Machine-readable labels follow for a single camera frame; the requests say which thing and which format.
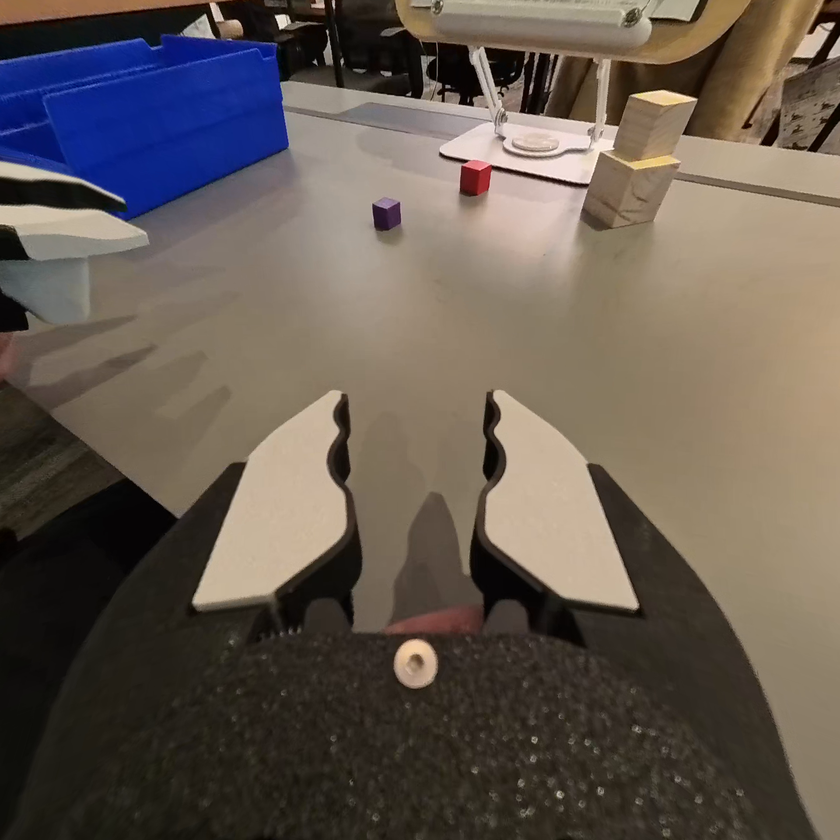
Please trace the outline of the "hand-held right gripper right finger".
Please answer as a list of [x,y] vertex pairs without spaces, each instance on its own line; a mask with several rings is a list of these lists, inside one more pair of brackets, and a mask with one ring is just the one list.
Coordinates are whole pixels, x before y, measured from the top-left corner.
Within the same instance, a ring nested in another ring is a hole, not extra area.
[[485,485],[469,571],[489,611],[519,602],[633,615],[640,602],[595,488],[572,442],[509,393],[486,394]]

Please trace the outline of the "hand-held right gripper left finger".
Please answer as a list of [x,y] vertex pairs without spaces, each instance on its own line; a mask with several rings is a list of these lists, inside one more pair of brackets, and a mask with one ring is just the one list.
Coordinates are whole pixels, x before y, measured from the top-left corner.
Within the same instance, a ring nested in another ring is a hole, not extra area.
[[333,599],[353,612],[362,549],[350,477],[350,401],[330,391],[249,455],[192,597],[199,613]]

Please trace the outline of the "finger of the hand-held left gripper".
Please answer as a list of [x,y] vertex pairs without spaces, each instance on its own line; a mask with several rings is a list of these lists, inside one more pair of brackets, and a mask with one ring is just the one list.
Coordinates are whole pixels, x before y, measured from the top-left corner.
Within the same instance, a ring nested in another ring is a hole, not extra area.
[[3,206],[1,286],[47,324],[91,314],[90,261],[149,244],[145,231],[97,209]]
[[125,213],[126,202],[89,182],[26,164],[1,161],[1,205]]

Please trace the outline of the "large plain wooden cube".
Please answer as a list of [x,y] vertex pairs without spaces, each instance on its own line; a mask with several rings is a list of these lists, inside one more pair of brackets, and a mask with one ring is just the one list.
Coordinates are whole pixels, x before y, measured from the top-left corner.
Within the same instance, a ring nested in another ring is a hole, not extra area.
[[582,214],[604,228],[652,222],[679,171],[672,155],[629,161],[613,151],[599,153]]

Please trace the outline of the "medium plain wooden cube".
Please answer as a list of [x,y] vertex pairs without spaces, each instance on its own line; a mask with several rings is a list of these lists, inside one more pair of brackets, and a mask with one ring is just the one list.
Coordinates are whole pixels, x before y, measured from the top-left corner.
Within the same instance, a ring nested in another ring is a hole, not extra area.
[[613,151],[626,161],[672,156],[697,99],[668,90],[634,94],[626,101]]

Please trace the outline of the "blue plastic bin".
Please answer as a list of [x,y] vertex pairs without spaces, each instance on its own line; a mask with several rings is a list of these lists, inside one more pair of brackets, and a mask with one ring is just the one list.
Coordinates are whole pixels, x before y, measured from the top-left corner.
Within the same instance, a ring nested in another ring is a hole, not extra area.
[[163,35],[4,59],[2,157],[145,214],[288,148],[277,47]]

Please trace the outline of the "black office chair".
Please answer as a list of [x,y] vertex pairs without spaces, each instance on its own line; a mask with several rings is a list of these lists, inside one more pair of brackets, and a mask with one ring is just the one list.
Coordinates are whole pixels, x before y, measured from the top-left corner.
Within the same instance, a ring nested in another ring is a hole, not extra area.
[[421,45],[404,28],[395,1],[336,1],[332,9],[341,88],[423,96]]

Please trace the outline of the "brown curtain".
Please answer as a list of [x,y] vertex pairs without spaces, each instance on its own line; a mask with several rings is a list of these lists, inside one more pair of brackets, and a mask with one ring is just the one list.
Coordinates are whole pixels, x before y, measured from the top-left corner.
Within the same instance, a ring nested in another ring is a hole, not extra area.
[[611,61],[606,122],[617,125],[636,93],[668,90],[697,99],[689,136],[737,140],[743,124],[770,88],[824,2],[748,2],[738,20],[709,47],[668,65]]

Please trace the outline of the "printed cardboard sign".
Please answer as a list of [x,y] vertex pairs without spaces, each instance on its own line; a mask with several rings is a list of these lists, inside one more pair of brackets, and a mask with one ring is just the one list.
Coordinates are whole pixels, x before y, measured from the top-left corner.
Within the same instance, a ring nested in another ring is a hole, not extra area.
[[839,155],[838,57],[784,82],[779,115],[761,144]]

